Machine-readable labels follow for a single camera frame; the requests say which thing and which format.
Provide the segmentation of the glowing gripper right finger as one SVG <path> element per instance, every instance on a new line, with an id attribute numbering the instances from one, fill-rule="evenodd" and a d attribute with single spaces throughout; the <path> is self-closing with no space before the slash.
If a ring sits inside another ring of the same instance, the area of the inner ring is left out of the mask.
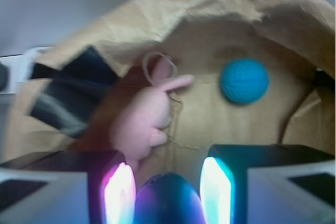
<path id="1" fill-rule="evenodd" d="M 200 196 L 207 223 L 335 223 L 335 157 L 304 145 L 213 145 Z"/>

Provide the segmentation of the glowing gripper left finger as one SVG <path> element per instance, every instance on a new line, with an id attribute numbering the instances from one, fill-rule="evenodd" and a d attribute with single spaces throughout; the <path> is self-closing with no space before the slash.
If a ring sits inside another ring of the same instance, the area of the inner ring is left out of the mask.
<path id="1" fill-rule="evenodd" d="M 1 223 L 131 223 L 135 195 L 119 151 L 34 152 L 1 164 Z"/>

